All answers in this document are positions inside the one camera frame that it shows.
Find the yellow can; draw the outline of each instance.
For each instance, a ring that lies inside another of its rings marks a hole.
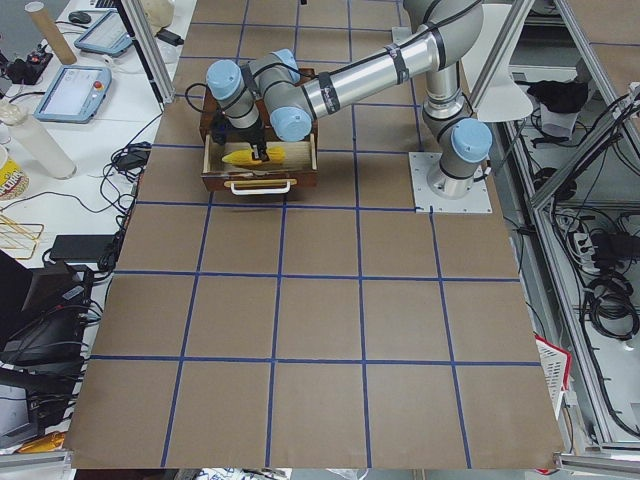
[[[29,186],[29,177],[0,145],[0,200],[12,200]]]

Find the orange object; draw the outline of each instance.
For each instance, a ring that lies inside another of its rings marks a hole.
[[[18,449],[18,453],[42,453],[50,452],[62,446],[65,434],[63,432],[51,432],[42,438],[37,438],[25,443]]]

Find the blue joint cap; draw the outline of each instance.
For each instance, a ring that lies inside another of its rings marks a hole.
[[[298,107],[280,107],[271,112],[271,125],[285,142],[299,142],[311,131],[311,117]]]
[[[489,127],[475,118],[460,120],[451,133],[453,150],[468,163],[479,163],[487,158],[492,143]]]
[[[240,67],[231,60],[215,62],[207,70],[207,85],[216,100],[226,100],[240,87]]]
[[[284,63],[285,65],[288,65],[291,68],[295,68],[296,70],[298,70],[298,64],[296,63],[296,59],[293,56],[293,53],[291,53],[291,50],[289,50],[288,48],[283,48],[282,50],[278,50],[277,52],[271,52],[271,53],[273,53],[276,57],[278,57],[280,61],[282,61],[282,63]],[[293,80],[293,83],[298,83],[300,81],[299,73],[289,70],[289,75],[291,75],[291,80]]]

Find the robotic arm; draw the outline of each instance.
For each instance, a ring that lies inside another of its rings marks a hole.
[[[252,145],[254,158],[268,161],[256,99],[264,100],[280,139],[299,141],[309,134],[314,119],[426,73],[423,119],[443,150],[429,173],[429,185],[443,197],[460,198],[492,143],[487,126],[469,118],[458,73],[459,60],[482,28],[481,4],[482,0],[404,0],[413,35],[297,87],[300,76],[289,50],[242,67],[230,60],[215,62],[207,72],[207,84],[229,122]]]

